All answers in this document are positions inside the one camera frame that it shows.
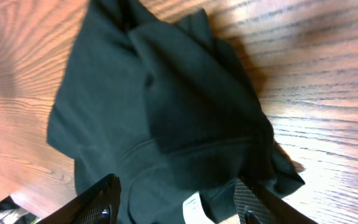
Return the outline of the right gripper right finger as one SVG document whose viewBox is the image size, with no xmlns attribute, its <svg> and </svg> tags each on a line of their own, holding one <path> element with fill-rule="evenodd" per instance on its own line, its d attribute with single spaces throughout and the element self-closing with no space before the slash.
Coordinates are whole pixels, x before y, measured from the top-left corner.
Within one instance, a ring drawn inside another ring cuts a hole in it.
<svg viewBox="0 0 358 224">
<path fill-rule="evenodd" d="M 234 203 L 240 224 L 317 224 L 258 182 L 236 180 Z"/>
</svg>

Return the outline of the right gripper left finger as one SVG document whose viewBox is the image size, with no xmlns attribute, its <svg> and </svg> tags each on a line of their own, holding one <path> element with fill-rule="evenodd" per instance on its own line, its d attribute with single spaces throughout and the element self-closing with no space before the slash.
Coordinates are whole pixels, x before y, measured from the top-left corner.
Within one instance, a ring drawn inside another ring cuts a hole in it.
<svg viewBox="0 0 358 224">
<path fill-rule="evenodd" d="M 39 224 L 116 224 L 120 195 L 119 177 L 108 174 Z"/>
</svg>

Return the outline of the black t-shirt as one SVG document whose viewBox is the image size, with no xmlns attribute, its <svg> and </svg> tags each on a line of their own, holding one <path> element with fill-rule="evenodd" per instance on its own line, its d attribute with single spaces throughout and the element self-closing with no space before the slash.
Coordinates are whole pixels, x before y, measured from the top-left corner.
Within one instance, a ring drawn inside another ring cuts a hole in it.
<svg viewBox="0 0 358 224">
<path fill-rule="evenodd" d="M 119 223 L 183 223 L 194 193 L 221 222 L 236 213 L 240 176 L 278 197 L 304 184 L 204 11 L 171 24 L 139 1 L 90 1 L 47 142 L 74 160 L 78 193 L 119 177 Z"/>
</svg>

